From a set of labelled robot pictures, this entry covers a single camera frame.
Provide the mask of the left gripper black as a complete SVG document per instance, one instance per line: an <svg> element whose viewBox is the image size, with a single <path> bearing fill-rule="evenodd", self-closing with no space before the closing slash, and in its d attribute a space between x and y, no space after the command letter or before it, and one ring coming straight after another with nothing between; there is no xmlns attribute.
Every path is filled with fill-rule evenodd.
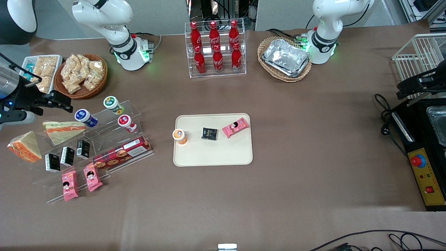
<svg viewBox="0 0 446 251"><path fill-rule="evenodd" d="M419 99L427 98L435 95L438 91L446 90L446 69L445 66L438 66L435 72L427 77L417 79L405 79L397 84L398 92L397 99L402 100L407 96L419 93L420 86L425 92L420 92Z"/></svg>

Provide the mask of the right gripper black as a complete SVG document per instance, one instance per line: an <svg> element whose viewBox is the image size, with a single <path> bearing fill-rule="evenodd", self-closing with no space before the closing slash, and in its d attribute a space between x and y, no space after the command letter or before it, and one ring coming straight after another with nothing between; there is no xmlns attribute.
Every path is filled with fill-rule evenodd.
<svg viewBox="0 0 446 251"><path fill-rule="evenodd" d="M43 116L44 111L41 107L73 111L70 97L58 91L51 91L48 99L45 95L36 86L27 88L23 84L1 83L1 111L28 110L29 107L34 107L34 114L38 116Z"/></svg>

